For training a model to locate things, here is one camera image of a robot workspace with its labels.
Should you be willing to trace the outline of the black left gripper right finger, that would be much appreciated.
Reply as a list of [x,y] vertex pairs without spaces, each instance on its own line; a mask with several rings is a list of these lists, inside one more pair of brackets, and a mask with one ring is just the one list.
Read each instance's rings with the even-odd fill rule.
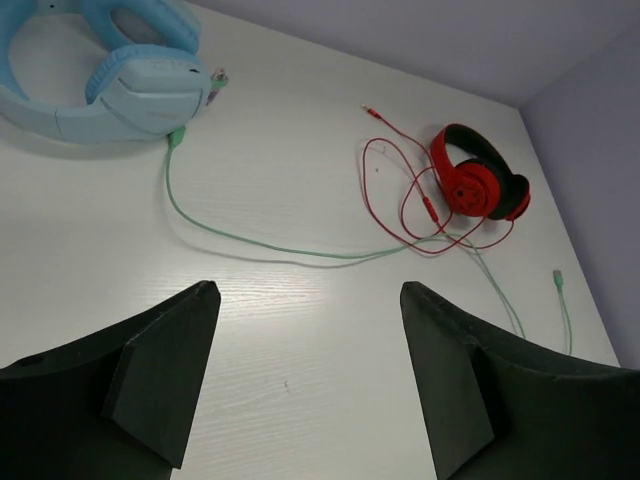
[[440,479],[635,479],[639,374],[561,354],[418,282],[400,307]]

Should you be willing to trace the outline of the light blue headphones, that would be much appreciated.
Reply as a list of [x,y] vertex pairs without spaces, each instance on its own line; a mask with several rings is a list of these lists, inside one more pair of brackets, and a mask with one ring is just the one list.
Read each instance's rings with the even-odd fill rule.
[[[109,53],[90,76],[82,107],[32,100],[9,59],[34,16],[80,15]],[[197,57],[201,23],[183,1],[4,1],[1,113],[11,123],[75,144],[149,141],[185,126],[207,106],[209,69]]]

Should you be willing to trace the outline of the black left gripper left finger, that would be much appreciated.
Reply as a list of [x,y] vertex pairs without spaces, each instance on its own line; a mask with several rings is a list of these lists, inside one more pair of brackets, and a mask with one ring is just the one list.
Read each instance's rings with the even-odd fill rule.
[[183,465],[221,295],[200,281],[1,371],[4,479],[168,479]]

